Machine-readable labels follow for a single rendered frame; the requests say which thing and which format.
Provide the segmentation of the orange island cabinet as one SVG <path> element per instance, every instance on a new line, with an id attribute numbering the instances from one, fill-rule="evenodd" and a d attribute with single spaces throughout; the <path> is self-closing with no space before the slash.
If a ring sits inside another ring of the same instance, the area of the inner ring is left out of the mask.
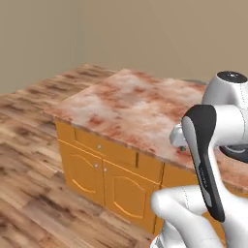
<path id="1" fill-rule="evenodd" d="M 66 142 L 67 144 L 78 148 L 80 150 L 84 150 L 90 154 L 93 154 L 95 156 L 98 156 L 102 159 L 102 167 L 103 167 L 103 162 L 107 161 L 110 163 L 113 163 L 123 169 L 126 169 L 127 171 L 131 171 L 139 176 L 140 171 L 138 169 L 138 158 L 139 154 L 141 152 L 135 150 L 137 152 L 137 163 L 135 167 L 130 167 L 126 164 L 118 163 L 116 161 L 111 161 L 109 158 L 104 157 L 103 155 L 100 155 L 99 153 L 83 146 L 75 142 L 74 139 L 74 129 L 75 127 L 63 123 L 63 122 L 57 122 L 56 123 L 56 129 L 57 129 L 57 135 L 58 135 L 58 141 L 63 141 Z M 183 167 L 178 167 L 174 166 L 170 163 L 164 163 L 163 167 L 163 174 L 162 174 L 162 179 L 160 182 L 154 182 L 159 185 L 159 189 L 164 189 L 164 188 L 170 188 L 170 187 L 175 187 L 175 186 L 184 186 L 184 185 L 191 185 L 191 184 L 196 184 L 198 182 L 197 176 L 195 175 L 194 172 L 183 168 Z M 162 229 L 163 226 L 163 220 L 157 216 L 155 216 L 155 226 L 154 226 L 154 232 L 153 234 L 158 234 L 160 230 Z"/>

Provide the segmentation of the narrow orange drawer front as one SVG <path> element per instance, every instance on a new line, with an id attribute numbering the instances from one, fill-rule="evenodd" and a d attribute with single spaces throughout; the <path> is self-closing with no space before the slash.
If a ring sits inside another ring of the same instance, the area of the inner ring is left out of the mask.
<path id="1" fill-rule="evenodd" d="M 164 163 L 154 157 L 140 153 L 138 158 L 139 174 L 143 177 L 160 182 L 162 179 Z"/>

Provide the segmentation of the wide orange drawer front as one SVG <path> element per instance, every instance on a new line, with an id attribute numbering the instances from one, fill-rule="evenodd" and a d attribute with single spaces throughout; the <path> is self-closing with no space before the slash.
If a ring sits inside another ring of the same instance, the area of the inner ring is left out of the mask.
<path id="1" fill-rule="evenodd" d="M 74 129 L 74 139 L 76 143 L 109 158 L 111 161 L 126 164 L 130 167 L 136 166 L 137 152 L 131 148 L 78 128 Z"/>

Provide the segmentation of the orange arched cupboard door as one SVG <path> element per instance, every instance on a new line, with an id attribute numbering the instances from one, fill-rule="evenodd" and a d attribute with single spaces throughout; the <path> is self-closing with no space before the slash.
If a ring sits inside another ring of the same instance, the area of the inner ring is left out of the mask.
<path id="1" fill-rule="evenodd" d="M 103 162 L 103 167 L 108 169 L 104 172 L 106 207 L 153 233 L 155 214 L 150 198 L 159 185 L 107 161 Z"/>
<path id="2" fill-rule="evenodd" d="M 100 205 L 105 204 L 102 159 L 60 141 L 59 148 L 67 184 Z"/>

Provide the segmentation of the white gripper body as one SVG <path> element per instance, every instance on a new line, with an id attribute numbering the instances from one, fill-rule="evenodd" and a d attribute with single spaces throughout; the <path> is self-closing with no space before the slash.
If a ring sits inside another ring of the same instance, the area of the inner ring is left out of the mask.
<path id="1" fill-rule="evenodd" d="M 174 147 L 187 147 L 181 124 L 176 124 L 170 132 L 170 144 Z"/>

